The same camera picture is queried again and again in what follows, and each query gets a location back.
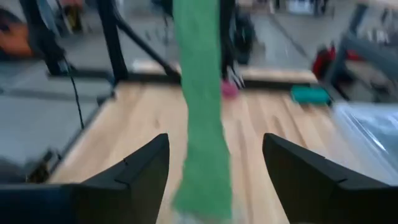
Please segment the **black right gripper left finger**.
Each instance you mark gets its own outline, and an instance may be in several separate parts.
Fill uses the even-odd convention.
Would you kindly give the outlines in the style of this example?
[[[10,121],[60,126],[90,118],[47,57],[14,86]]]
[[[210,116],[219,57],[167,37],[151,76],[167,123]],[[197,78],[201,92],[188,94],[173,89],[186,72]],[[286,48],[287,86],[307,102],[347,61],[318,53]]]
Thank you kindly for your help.
[[[2,184],[1,223],[155,223],[169,158],[162,133],[78,184]]]

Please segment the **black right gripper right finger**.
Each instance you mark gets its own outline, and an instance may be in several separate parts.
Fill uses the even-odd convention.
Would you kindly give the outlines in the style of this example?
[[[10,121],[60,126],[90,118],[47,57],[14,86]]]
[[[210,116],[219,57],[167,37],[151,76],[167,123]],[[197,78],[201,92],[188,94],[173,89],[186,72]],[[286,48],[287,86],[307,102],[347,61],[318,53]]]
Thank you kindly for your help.
[[[272,133],[262,153],[289,222],[397,223],[397,187]]]

